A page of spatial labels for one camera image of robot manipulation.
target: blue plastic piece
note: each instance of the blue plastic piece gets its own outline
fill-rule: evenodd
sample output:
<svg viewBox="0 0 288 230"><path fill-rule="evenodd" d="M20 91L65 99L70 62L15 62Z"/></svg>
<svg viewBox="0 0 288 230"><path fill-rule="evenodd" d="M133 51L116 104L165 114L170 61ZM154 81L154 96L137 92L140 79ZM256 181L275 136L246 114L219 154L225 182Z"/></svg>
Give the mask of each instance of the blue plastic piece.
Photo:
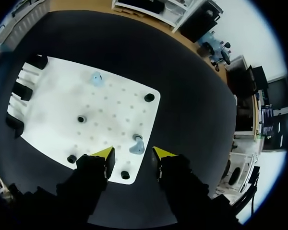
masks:
<svg viewBox="0 0 288 230"><path fill-rule="evenodd" d="M136 144L129 149L129 152L138 155L143 154L145 152L143 138L138 134L134 134L133 139L136 141Z"/></svg>
<svg viewBox="0 0 288 230"><path fill-rule="evenodd" d="M223 46L221 45L221 42L215 39L213 33L211 32L204 34L197 42L200 46L204 42L208 42L211 45L211 47L215 51L214 55L209 56L209 59L212 62L218 62L220 59L223 59L221 51L224 51L226 55L229 57L229 52L223 48Z"/></svg>
<svg viewBox="0 0 288 230"><path fill-rule="evenodd" d="M96 87L103 85L102 77L98 71L96 71L95 73L92 74L91 83Z"/></svg>

